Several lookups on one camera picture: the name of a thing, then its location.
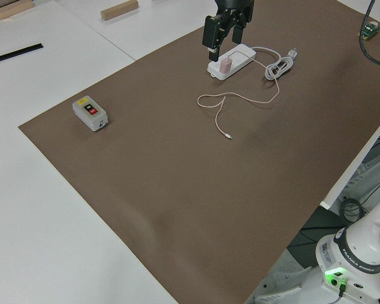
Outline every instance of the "brown cloth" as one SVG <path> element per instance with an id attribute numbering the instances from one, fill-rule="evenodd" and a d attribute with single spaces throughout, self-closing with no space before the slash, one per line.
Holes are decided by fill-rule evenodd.
<path id="1" fill-rule="evenodd" d="M 202 29 L 20 128 L 180 304 L 242 304 L 380 125 L 362 18 L 330 0 L 256 1 L 244 43 L 298 57 L 270 106 L 227 98 L 231 141 L 197 97 L 276 87 L 255 63 L 210 77 Z M 380 59 L 380 34 L 366 44 Z M 72 111 L 85 95 L 109 115 L 98 132 Z"/>

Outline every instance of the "power strip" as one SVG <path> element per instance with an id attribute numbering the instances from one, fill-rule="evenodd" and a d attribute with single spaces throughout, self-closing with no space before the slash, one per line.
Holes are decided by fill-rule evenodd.
<path id="1" fill-rule="evenodd" d="M 230 51 L 221 55 L 217 62 L 211 61 L 208 64 L 207 71 L 212 77 L 216 77 L 219 80 L 225 80 L 247 64 L 251 63 L 252 59 L 255 59 L 255 55 L 256 52 L 248 46 L 238 44 Z"/>

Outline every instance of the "yellow sticker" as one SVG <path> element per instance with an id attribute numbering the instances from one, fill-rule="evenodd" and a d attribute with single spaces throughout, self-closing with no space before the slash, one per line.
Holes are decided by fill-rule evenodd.
<path id="1" fill-rule="evenodd" d="M 86 97 L 83 97 L 81 100 L 79 100 L 78 102 L 77 102 L 77 104 L 79 105 L 79 106 L 81 106 L 83 103 L 85 103 L 87 101 L 87 98 Z"/>

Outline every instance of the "brown table surface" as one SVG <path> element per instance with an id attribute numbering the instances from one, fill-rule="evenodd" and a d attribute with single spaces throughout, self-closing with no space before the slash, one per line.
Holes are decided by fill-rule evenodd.
<path id="1" fill-rule="evenodd" d="M 256 64 L 211 78 L 201 29 L 20 128 L 180 304 L 241 304 L 380 125 L 362 18 L 331 0 L 256 1 L 244 43 L 299 53 L 270 106 L 227 98 L 232 141 L 196 98 L 276 90 Z M 380 59 L 380 34 L 367 45 Z M 72 111 L 84 95 L 108 112 L 99 132 Z"/>

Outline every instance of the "wooden stick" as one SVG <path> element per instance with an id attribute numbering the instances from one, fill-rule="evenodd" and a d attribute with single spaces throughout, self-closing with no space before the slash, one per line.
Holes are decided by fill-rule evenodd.
<path id="1" fill-rule="evenodd" d="M 32 0 L 19 0 L 0 8 L 0 20 L 33 8 Z"/>
<path id="2" fill-rule="evenodd" d="M 127 2 L 113 6 L 112 8 L 101 11 L 101 19 L 107 21 L 129 11 L 136 10 L 138 8 L 138 0 L 128 0 Z"/>

